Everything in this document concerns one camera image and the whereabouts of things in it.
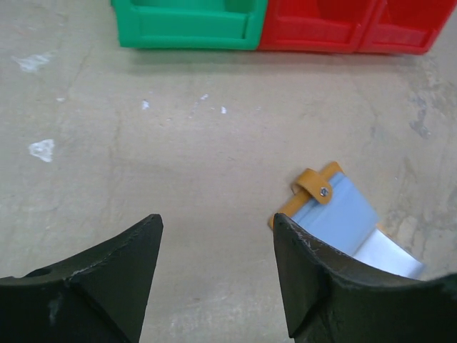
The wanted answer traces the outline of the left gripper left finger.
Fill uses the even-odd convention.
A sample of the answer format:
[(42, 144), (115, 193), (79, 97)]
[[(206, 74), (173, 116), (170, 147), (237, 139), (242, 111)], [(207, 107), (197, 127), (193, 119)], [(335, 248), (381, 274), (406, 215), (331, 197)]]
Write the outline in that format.
[(1, 279), (2, 342), (138, 342), (162, 218), (23, 277)]

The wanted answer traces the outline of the red bin with gold card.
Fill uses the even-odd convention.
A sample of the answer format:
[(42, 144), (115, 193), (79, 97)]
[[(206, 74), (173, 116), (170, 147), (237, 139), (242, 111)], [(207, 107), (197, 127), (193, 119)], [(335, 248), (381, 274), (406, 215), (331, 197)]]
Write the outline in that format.
[(378, 1), (359, 52), (422, 55), (430, 50), (456, 8), (456, 0)]

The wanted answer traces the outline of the green plastic bin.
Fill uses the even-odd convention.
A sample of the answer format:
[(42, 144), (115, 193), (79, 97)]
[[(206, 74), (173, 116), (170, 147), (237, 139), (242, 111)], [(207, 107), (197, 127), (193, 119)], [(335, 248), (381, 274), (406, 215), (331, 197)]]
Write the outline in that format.
[(135, 49), (257, 49), (267, 1), (115, 0), (119, 43)]

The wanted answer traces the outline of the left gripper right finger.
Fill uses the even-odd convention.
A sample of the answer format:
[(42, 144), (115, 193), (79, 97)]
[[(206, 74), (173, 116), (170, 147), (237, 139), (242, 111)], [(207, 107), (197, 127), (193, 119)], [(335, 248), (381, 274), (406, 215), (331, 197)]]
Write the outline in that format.
[(381, 271), (310, 235), (285, 214), (273, 242), (295, 342), (455, 342), (456, 275), (419, 281)]

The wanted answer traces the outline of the red bin with silver card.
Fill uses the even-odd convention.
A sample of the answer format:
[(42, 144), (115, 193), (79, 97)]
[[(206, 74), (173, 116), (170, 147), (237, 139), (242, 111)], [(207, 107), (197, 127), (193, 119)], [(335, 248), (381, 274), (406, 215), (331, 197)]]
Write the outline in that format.
[(258, 49), (353, 53), (375, 7), (370, 0), (270, 0)]

